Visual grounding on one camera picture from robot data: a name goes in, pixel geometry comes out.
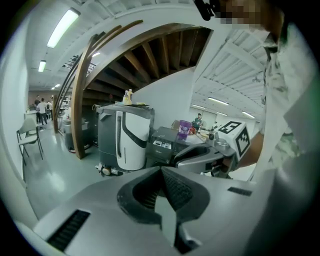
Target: white ceiling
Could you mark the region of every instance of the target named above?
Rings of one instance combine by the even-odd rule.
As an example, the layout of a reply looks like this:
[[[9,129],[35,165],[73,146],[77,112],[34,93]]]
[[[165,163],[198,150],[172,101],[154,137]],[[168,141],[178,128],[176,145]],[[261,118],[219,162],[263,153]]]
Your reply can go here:
[[[259,121],[263,111],[263,69],[267,61],[262,42],[266,36],[266,32],[232,30],[197,79],[191,103],[204,107],[208,112],[250,118],[242,113],[244,111]],[[210,40],[215,40],[215,32]],[[210,50],[209,42],[203,55]]]
[[[53,30],[70,7],[78,10],[81,15],[62,36],[57,46],[48,48],[47,42]],[[49,90],[56,84],[62,84],[69,72],[69,69],[62,68],[62,65],[73,55],[80,54],[92,35],[121,24],[119,20],[125,15],[129,16],[138,11],[148,11],[149,14],[152,9],[168,7],[179,8],[175,10],[174,17],[170,16],[172,22],[194,23],[214,30],[195,71],[196,83],[191,103],[205,107],[206,111],[212,113],[221,112],[239,118],[246,118],[247,116],[242,113],[246,111],[259,120],[263,109],[262,71],[267,59],[261,44],[266,33],[256,30],[225,29],[215,19],[211,19],[210,22],[203,21],[201,17],[197,17],[200,16],[198,13],[192,17],[190,15],[182,17],[183,12],[178,13],[178,10],[195,11],[192,0],[41,1],[31,14],[26,46],[30,90]],[[148,20],[142,25],[145,26],[145,30],[148,30],[148,26],[155,26],[152,24],[153,20],[159,24],[169,22],[169,17],[142,17],[140,13],[138,15],[140,15],[137,16],[138,19]],[[102,50],[92,62],[97,65],[106,54],[108,51]],[[42,73],[38,72],[40,60],[46,60],[45,70]],[[208,97],[228,102],[229,105],[208,100]]]

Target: gray floor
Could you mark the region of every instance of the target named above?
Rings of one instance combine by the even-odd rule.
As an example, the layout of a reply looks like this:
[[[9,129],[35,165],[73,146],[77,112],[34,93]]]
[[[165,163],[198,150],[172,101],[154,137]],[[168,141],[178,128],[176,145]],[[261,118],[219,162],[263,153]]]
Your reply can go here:
[[[41,159],[38,144],[26,145],[24,179],[31,206],[40,219],[85,187],[112,177],[102,177],[95,166],[99,163],[98,148],[92,146],[80,160],[70,153],[61,134],[55,134],[52,123],[39,133],[43,147]]]

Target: camouflage shirt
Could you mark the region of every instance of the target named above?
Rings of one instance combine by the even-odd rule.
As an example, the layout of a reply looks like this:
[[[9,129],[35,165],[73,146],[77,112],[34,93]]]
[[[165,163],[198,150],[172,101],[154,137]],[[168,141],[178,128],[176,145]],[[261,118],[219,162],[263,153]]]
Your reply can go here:
[[[314,78],[318,64],[299,29],[286,20],[278,44],[271,35],[265,41],[263,117],[259,131],[263,148],[250,180],[257,181],[264,170],[279,168],[301,151],[284,114],[303,94]]]

